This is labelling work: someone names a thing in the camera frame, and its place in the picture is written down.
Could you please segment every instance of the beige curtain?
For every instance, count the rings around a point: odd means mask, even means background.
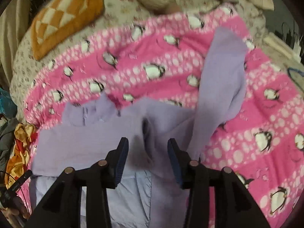
[[[0,16],[0,85],[8,89],[18,45],[28,29],[30,0],[11,0]]]

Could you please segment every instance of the purple fabric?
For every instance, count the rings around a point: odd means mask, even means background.
[[[130,149],[121,183],[135,171],[149,170],[149,228],[182,227],[188,191],[175,182],[167,142],[175,138],[182,150],[198,159],[217,126],[241,108],[246,53],[246,45],[229,29],[215,31],[201,75],[197,110],[142,98],[118,116],[105,94],[81,107],[67,104],[63,123],[40,133],[33,173],[58,176],[68,166],[90,167],[127,137]]]

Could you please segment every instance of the pillow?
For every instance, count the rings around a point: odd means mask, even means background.
[[[34,58],[43,58],[68,36],[97,18],[103,10],[103,0],[51,0],[31,25]]]

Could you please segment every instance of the metal rivet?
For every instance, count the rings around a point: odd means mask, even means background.
[[[66,167],[65,169],[64,169],[64,172],[66,173],[66,174],[70,174],[70,173],[72,173],[73,172],[73,168],[72,167]]]
[[[189,165],[190,165],[190,166],[193,166],[193,167],[196,167],[196,166],[199,165],[199,163],[198,163],[198,161],[196,161],[196,160],[191,160],[191,161],[189,162]]]
[[[231,170],[231,168],[230,167],[224,167],[224,172],[226,172],[226,173],[231,173],[232,172],[232,170]]]
[[[99,166],[106,166],[107,165],[107,161],[106,160],[100,160],[100,161],[98,161],[98,165]]]

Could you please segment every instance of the penguin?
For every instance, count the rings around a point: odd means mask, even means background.
[[[164,101],[166,104],[170,104],[170,105],[175,105],[175,106],[179,106],[179,107],[183,107],[182,103],[181,102],[177,102],[173,99],[169,99],[169,100],[166,100]]]
[[[175,45],[178,48],[179,45],[179,38],[175,38],[172,35],[165,35],[164,40],[169,44],[169,45]]]
[[[254,134],[255,142],[260,152],[263,152],[265,149],[269,151],[270,144],[272,141],[272,135],[268,131],[261,131],[259,133]]]
[[[189,25],[191,29],[203,28],[205,23],[195,15],[187,15]]]
[[[97,82],[97,81],[93,81],[92,83],[90,83],[90,91],[92,93],[101,93],[104,90],[104,85]]]
[[[233,15],[233,10],[229,7],[221,7],[221,10],[227,15]]]
[[[54,65],[55,65],[55,60],[53,59],[53,60],[51,60],[51,61],[48,63],[47,68],[48,68],[49,70],[52,70],[53,67],[54,67]]]
[[[155,63],[151,63],[143,68],[145,69],[145,72],[150,80],[158,79],[166,72],[164,66],[157,65]]]
[[[63,94],[58,90],[56,90],[52,94],[53,94],[53,99],[54,99],[55,102],[60,102],[63,98]]]
[[[192,87],[199,87],[200,86],[200,79],[198,79],[193,74],[187,77],[187,83]]]
[[[300,199],[300,196],[298,196],[297,198],[295,198],[295,200],[293,201],[293,205],[292,205],[292,209],[294,209],[294,207],[296,206],[298,200]]]
[[[265,89],[264,90],[264,97],[267,100],[278,100],[280,95],[279,95],[279,90],[274,90],[271,88]]]
[[[73,70],[70,67],[65,66],[63,68],[63,73],[72,81],[71,76],[73,75]]]
[[[108,51],[104,52],[102,54],[103,60],[111,65],[112,67],[114,67],[116,69],[116,65],[118,63],[117,58],[115,56],[113,56],[111,53],[109,53]]]
[[[125,101],[129,101],[129,102],[131,102],[131,103],[133,103],[133,101],[134,101],[134,97],[133,97],[133,95],[131,95],[131,94],[128,94],[128,93],[125,93],[124,95],[123,95],[123,98],[124,98],[124,100]]]
[[[271,199],[271,208],[270,214],[272,215],[278,209],[282,210],[287,199],[287,189],[283,187],[278,187],[278,191],[273,194],[270,194]]]
[[[36,105],[37,110],[42,111],[42,105],[38,102]]]
[[[50,113],[51,115],[54,115],[54,114],[55,114],[54,109],[53,109],[53,108],[50,108],[50,109],[49,109],[49,113]]]
[[[34,88],[35,85],[36,85],[36,80],[34,79],[31,83],[31,88]]]
[[[133,39],[133,41],[139,39],[143,35],[145,30],[146,29],[144,26],[134,24],[131,31],[131,38]]]
[[[253,178],[250,179],[246,179],[243,175],[239,174],[239,173],[235,173],[237,175],[237,177],[239,178],[239,180],[242,182],[242,184],[245,186],[245,188],[248,189],[249,184],[254,180]]]
[[[245,44],[249,50],[255,49],[255,46],[251,39],[246,39]]]
[[[303,150],[304,148],[304,135],[303,134],[297,134],[295,137],[294,137],[294,143],[295,143],[295,146],[297,147],[297,149],[299,150]]]
[[[90,49],[90,41],[89,40],[84,40],[82,43],[81,43],[81,52],[82,53],[87,53],[89,52],[89,49]]]

